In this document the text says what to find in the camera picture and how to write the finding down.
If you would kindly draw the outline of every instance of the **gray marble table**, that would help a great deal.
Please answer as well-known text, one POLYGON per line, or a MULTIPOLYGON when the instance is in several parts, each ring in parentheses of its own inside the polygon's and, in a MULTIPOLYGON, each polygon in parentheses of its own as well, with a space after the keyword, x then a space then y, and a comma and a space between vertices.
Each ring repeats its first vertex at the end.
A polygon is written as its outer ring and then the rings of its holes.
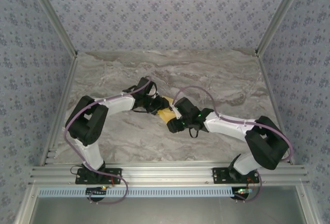
MULTIPOLYGON (((266 115, 276 120, 257 58, 243 50, 109 51, 79 53, 65 120, 84 95, 112 96, 150 75, 158 91, 173 97, 187 85, 199 85, 216 99, 223 114, 241 118, 266 115)), ((209 97, 196 89, 181 96, 198 107, 211 106, 209 97)), ((62 138, 57 141, 55 163, 80 163, 62 138)), ((221 134, 188 131, 172 134, 158 117, 132 111, 107 118, 99 138, 106 162, 130 161, 231 161, 248 150, 246 143, 221 134)))

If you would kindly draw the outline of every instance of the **purple cable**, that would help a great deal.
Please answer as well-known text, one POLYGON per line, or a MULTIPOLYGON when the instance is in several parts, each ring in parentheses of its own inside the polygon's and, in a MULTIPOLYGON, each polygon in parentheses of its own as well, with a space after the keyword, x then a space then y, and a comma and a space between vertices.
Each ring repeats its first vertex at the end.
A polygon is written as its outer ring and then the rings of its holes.
POLYGON ((151 77, 150 76, 146 76, 149 81, 142 87, 130 92, 130 93, 124 93, 124 94, 119 94, 119 95, 116 95, 116 96, 111 96, 111 97, 106 97, 106 98, 103 98, 103 99, 99 99, 89 105, 87 105, 86 107, 82 108, 71 120, 70 122, 68 123, 68 125, 66 126, 65 130, 64 130, 64 134, 63 134, 63 137, 64 137, 64 140, 66 141, 66 143, 77 153, 77 155, 82 159, 82 161, 85 163, 86 167, 88 169, 90 169, 91 171, 97 173, 97 174, 101 174, 101 175, 105 175, 105 176, 110 176, 110 177, 114 177, 114 178, 118 178, 120 180, 122 180, 124 183, 125 183, 125 186, 126 186, 126 191, 125 191, 125 194, 124 196, 122 196, 122 198, 120 198, 119 200, 117 201, 114 201, 114 202, 98 202, 98 204, 116 204, 116 203, 119 203, 121 201, 123 201, 128 193, 128 184, 126 182, 125 179, 123 179, 122 177, 118 176, 118 175, 115 175, 115 174, 108 174, 108 173, 104 173, 102 171, 97 171, 95 170, 94 168, 92 168, 85 160, 84 156, 79 152, 78 149, 76 149, 74 147, 74 145, 69 142, 69 140, 67 139, 67 133, 68 133, 68 130, 70 128, 70 126, 72 125, 72 123, 82 114, 84 113, 86 110, 88 110, 89 108, 91 108, 93 105, 96 105, 96 104, 99 104, 101 102, 104 102, 104 101, 110 101, 110 100, 114 100, 114 99, 117 99, 117 98, 120 98, 120 97, 123 97, 123 96, 127 96, 127 95, 131 95, 133 93, 137 93, 139 91, 141 91, 142 89, 144 89, 145 87, 147 87, 149 85, 149 83, 151 82, 151 77))
MULTIPOLYGON (((233 123, 233 124, 238 124, 238 125, 253 125, 253 126, 258 126, 258 127, 261 127, 261 128, 265 128, 265 129, 268 129, 272 132, 274 132, 275 134, 279 135, 288 145, 289 147, 289 150, 290 150, 290 153, 289 155, 282 159, 281 161, 287 161, 289 160, 292 156, 293 156, 293 148, 292 148, 292 145, 290 143, 290 141, 286 138, 285 135, 283 135, 281 132, 279 132, 278 130, 268 126, 268 125, 263 125, 263 124, 259 124, 259 123, 256 123, 256 122, 243 122, 243 121, 236 121, 236 120, 231 120, 231 119, 228 119, 228 118, 225 118, 225 117, 222 117, 218 111, 217 111, 217 107, 216 107, 216 102, 215 102, 215 99, 213 98, 213 96, 204 88, 200 87, 200 86, 194 86, 194 85, 190 85, 190 86, 186 86, 184 88, 181 88, 177 93, 176 95, 174 96, 174 99, 172 101, 172 104, 174 105, 178 95, 183 92, 184 90, 188 89, 188 88, 193 88, 193 89, 199 89, 199 90, 202 90, 203 92, 205 92, 209 97, 210 99, 212 100, 212 104, 213 104, 213 108, 214 108, 214 112, 215 114, 222 120, 226 121, 226 122, 229 122, 229 123, 233 123)), ((262 179, 261 179, 261 176, 260 176, 260 173, 257 171, 258 173, 258 177, 259 177, 259 181, 260 181, 260 187, 259 187, 259 191, 257 193, 257 195, 255 195, 254 198, 250 199, 250 200, 245 200, 242 196, 239 196, 238 194, 234 194, 235 196, 243 199, 245 202, 252 202, 254 200, 256 200, 259 196, 260 196, 260 193, 262 191, 262 179)))

